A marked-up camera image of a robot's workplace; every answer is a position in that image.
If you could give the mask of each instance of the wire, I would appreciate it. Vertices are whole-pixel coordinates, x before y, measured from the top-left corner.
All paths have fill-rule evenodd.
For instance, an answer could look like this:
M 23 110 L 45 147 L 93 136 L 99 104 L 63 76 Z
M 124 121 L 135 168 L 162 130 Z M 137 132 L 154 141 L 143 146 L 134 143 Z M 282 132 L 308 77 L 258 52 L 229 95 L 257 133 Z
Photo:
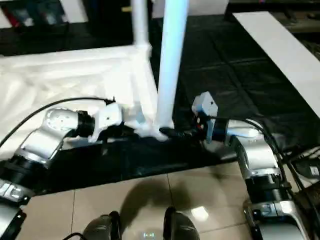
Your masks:
M 79 101 L 79 100 L 99 100 L 99 101 L 104 101 L 105 104 L 110 104 L 113 103 L 114 101 L 101 98 L 101 97 L 93 97 L 93 96 L 82 96 L 82 97 L 70 97 L 70 98 L 65 98 L 61 99 L 58 101 L 54 101 L 52 103 L 49 103 L 47 105 L 44 105 L 40 107 L 38 110 L 30 113 L 27 117 L 25 117 L 21 122 L 19 122 L 1 141 L 0 141 L 0 148 L 5 144 L 5 142 L 23 125 L 25 124 L 29 119 L 31 119 L 33 116 L 36 114 L 40 113 L 41 111 L 50 108 L 54 105 L 65 103 L 65 102 L 71 102 L 71 101 Z
M 78 236 L 78 237 L 80 237 L 82 240 L 88 240 L 88 239 L 85 238 L 85 236 L 84 236 L 83 234 L 81 234 L 81 233 L 79 233 L 79 232 L 71 233 L 71 234 L 69 234 L 68 236 L 66 236 L 66 237 L 65 237 L 64 239 L 62 239 L 62 240 L 69 240 L 69 239 L 71 239 L 71 238 L 74 237 L 74 236 Z

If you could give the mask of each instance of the tile floor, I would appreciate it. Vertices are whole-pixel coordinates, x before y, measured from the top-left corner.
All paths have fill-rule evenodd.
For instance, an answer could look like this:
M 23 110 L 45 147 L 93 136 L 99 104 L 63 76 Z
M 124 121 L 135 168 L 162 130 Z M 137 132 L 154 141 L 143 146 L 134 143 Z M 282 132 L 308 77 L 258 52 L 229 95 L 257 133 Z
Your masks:
M 111 211 L 121 215 L 124 240 L 142 240 L 144 233 L 160 240 L 169 206 L 190 217 L 201 240 L 247 240 L 246 198 L 236 162 L 37 196 L 24 209 L 18 240 L 62 240 Z

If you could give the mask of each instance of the white panel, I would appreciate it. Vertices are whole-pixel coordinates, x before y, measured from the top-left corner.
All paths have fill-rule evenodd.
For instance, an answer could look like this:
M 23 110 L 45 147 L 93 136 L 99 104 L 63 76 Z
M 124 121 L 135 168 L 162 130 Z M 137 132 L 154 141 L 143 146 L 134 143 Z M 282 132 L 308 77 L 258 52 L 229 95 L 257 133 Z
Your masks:
M 236 19 L 320 117 L 320 62 L 269 12 L 234 13 Z
M 189 0 L 189 15 L 224 14 L 229 0 Z M 155 0 L 153 18 L 162 18 L 165 12 L 165 0 Z
M 83 23 L 88 17 L 82 0 L 60 0 L 69 23 Z
M 8 21 L 7 17 L 4 15 L 2 10 L 0 9 L 0 29 L 11 28 L 11 24 Z

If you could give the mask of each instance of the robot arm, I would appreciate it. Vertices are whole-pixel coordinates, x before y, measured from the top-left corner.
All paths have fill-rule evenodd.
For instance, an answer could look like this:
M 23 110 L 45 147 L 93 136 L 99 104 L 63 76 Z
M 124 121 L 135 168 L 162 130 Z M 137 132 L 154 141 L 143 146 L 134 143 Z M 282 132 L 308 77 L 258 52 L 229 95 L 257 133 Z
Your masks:
M 277 158 L 263 133 L 239 120 L 208 120 L 208 116 L 217 116 L 218 112 L 209 92 L 195 98 L 192 111 L 198 127 L 206 131 L 208 143 L 222 141 L 236 152 L 250 200 L 244 206 L 244 213 L 253 239 L 271 239 L 273 231 L 276 232 L 274 239 L 293 236 L 292 239 L 308 240 L 301 214 L 288 195 L 291 186 L 283 181 Z
M 93 116 L 85 111 L 52 108 L 0 172 L 0 240 L 13 240 L 26 214 L 20 209 L 38 190 L 66 137 L 86 137 L 95 143 L 100 133 L 122 123 L 122 109 L 111 103 Z

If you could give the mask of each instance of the white pole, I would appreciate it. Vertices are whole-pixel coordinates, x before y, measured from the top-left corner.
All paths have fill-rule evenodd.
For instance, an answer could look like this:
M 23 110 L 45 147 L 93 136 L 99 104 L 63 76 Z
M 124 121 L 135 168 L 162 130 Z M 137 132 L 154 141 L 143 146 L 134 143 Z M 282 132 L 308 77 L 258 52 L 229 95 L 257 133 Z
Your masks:
M 131 0 L 131 7 L 134 44 L 147 44 L 149 43 L 147 0 Z
M 162 32 L 156 127 L 170 127 L 184 43 L 189 0 L 166 0 Z

